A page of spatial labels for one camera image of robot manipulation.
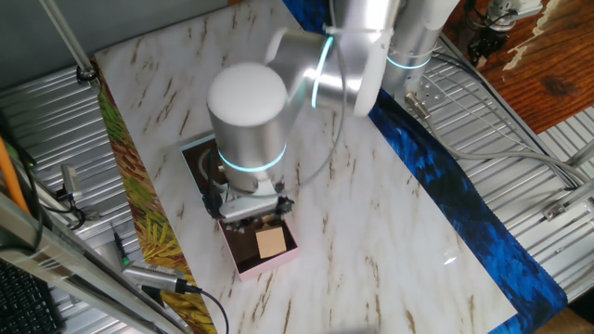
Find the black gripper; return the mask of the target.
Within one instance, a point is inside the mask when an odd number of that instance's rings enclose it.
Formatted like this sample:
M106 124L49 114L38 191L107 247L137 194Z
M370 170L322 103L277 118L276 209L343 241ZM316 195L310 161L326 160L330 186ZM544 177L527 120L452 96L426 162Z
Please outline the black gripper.
M248 219L240 219L233 222L221 222L221 226L225 231L244 233L247 226L252 227L265 227L279 225L281 217L287 213L290 213L293 209L295 202L287 197L279 197L277 212L263 212L255 216L249 217Z

